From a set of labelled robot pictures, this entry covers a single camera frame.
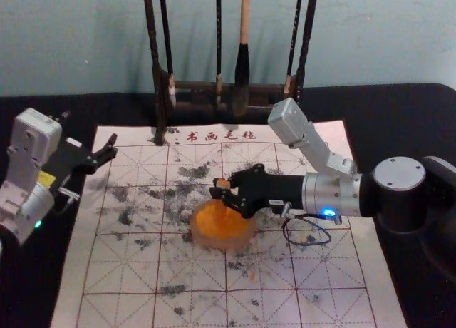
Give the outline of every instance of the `blue led light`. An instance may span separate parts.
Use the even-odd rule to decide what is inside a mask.
[[[335,211],[335,210],[332,210],[332,209],[326,208],[326,209],[323,209],[321,212],[322,212],[323,215],[325,215],[325,216],[336,216],[336,211]]]

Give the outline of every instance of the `blue-gray wall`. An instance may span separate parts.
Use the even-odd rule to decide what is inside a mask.
[[[213,80],[215,0],[167,2],[176,78]],[[295,3],[252,0],[252,82],[283,82]],[[456,88],[455,4],[318,0],[306,86],[433,81]],[[166,66],[158,0],[154,6]],[[227,81],[234,80],[239,9],[240,0],[223,0]],[[299,37],[297,52],[300,46]],[[151,91],[151,68],[143,0],[0,0],[0,96]]]

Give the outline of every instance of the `yellow label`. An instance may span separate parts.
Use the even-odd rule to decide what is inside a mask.
[[[56,178],[54,176],[52,176],[49,173],[45,173],[44,171],[40,171],[40,173],[38,175],[38,181],[46,189],[49,189],[51,187],[52,183],[54,183],[54,180],[56,180]]]

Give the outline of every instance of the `calligraphy practice mat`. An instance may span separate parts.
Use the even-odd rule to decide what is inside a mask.
[[[316,128],[351,157],[341,121]],[[52,327],[406,327],[372,219],[316,220],[332,241],[297,247],[265,209],[244,249],[192,243],[189,216],[214,178],[256,163],[268,173],[314,171],[271,128],[168,128],[164,146],[154,131],[98,128],[93,149],[117,133],[118,154],[86,179]],[[299,221],[289,234],[325,238]]]

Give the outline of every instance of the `black tablecloth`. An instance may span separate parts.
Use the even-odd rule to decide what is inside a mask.
[[[14,116],[26,107],[57,115],[72,112],[66,133],[91,146],[97,125],[154,125],[150,94],[98,94],[0,98],[0,180]],[[301,104],[312,121],[344,119],[361,172],[394,155],[437,155],[456,164],[456,92],[446,86],[403,84],[308,88]],[[251,123],[266,123],[267,112],[250,112]],[[215,121],[227,122],[222,116]],[[171,124],[208,124],[195,110],[176,113]],[[83,178],[71,181],[81,190]],[[76,209],[46,218],[22,249],[0,267],[0,327],[48,327],[56,303]],[[456,327],[456,286],[425,258],[419,242],[377,225],[396,292],[409,327]]]

